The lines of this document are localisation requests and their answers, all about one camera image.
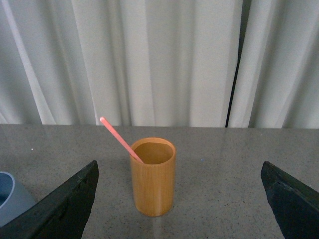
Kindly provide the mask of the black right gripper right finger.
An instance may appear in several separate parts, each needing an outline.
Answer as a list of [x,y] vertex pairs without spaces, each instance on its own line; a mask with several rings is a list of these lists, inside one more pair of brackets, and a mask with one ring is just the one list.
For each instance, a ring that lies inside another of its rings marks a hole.
[[277,224],[286,239],[319,237],[319,193],[265,161],[261,179]]

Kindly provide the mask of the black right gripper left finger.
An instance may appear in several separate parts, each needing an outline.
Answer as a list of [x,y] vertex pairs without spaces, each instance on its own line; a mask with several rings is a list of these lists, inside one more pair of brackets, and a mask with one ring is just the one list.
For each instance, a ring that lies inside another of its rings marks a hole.
[[99,179],[93,160],[35,206],[0,229],[2,239],[80,239]]

